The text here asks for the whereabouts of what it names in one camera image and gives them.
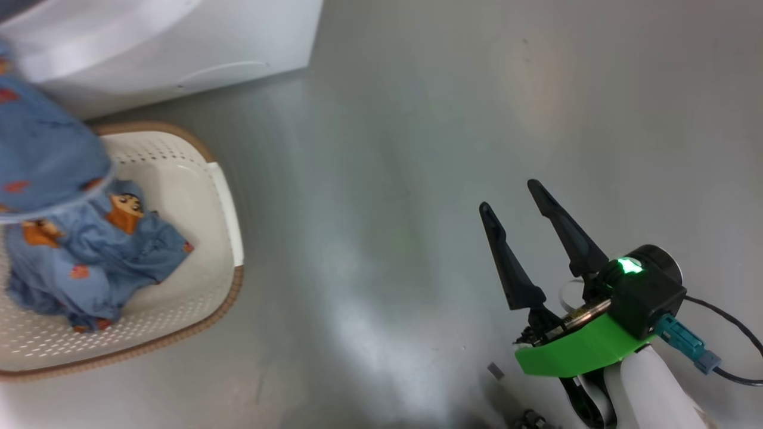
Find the blue clothing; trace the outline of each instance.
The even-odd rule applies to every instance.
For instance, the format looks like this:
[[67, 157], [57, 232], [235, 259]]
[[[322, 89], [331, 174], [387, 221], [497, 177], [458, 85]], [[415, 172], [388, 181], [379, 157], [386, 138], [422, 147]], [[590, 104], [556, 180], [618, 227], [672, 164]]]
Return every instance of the blue clothing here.
[[10, 297], [40, 314], [64, 314], [78, 331], [118, 320], [138, 289], [164, 281], [193, 250], [142, 200], [134, 182], [117, 180], [88, 204], [6, 227]]
[[16, 76], [0, 44], [0, 212], [72, 200], [110, 167], [100, 139]]

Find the washing machine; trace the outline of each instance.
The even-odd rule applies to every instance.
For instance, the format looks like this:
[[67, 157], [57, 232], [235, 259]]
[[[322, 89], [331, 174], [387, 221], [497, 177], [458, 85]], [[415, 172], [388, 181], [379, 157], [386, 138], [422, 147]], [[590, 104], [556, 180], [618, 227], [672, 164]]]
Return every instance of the washing machine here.
[[322, 0], [2, 0], [18, 71], [82, 119], [305, 67]]

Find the green light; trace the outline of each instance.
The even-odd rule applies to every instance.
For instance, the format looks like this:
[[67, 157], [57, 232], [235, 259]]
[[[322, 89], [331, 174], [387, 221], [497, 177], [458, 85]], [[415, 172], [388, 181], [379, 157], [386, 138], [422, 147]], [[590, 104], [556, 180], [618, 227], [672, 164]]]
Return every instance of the green light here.
[[640, 273], [644, 269], [641, 268], [641, 263], [639, 261], [634, 260], [633, 258], [620, 258], [617, 260], [618, 263], [620, 263], [620, 266], [623, 267], [623, 273]]

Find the black cable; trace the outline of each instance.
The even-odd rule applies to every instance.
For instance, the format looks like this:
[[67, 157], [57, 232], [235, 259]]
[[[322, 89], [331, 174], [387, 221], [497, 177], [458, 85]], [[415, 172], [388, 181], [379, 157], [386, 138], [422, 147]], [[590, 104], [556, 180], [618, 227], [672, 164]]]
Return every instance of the black cable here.
[[[739, 330], [747, 336], [747, 338], [750, 339], [752, 342], [752, 345], [755, 346], [756, 349], [758, 349], [758, 352], [760, 352], [761, 356], [763, 356], [763, 344], [761, 344], [761, 341], [755, 336], [755, 334], [752, 333], [752, 331], [749, 330], [741, 321], [739, 321], [734, 316], [730, 315], [729, 313], [726, 313], [724, 310], [721, 310], [720, 308], [716, 307], [715, 305], [710, 304], [709, 302], [702, 301], [701, 299], [692, 298], [690, 296], [685, 296], [685, 300], [689, 302], [693, 302], [694, 304], [702, 305], [703, 307], [707, 307], [710, 310], [715, 311], [716, 313], [720, 314], [721, 317], [726, 319], [727, 321], [730, 321], [733, 323], [736, 327], [739, 328]], [[735, 376], [733, 374], [727, 373], [726, 371], [720, 369], [718, 366], [713, 369], [713, 372], [718, 374], [719, 376], [722, 376], [724, 379], [733, 381], [735, 383], [743, 384], [743, 385], [754, 385], [754, 386], [763, 386], [763, 380], [751, 380], [751, 379], [743, 379], [742, 377]]]

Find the green bracket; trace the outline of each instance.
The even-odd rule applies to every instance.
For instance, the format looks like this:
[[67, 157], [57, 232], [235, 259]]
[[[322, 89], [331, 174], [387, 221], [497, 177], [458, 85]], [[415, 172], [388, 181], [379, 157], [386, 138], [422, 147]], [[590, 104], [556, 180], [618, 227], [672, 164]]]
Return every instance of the green bracket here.
[[579, 331], [545, 346], [519, 349], [514, 356], [527, 375], [575, 377], [625, 359], [652, 338], [637, 340], [603, 314]]

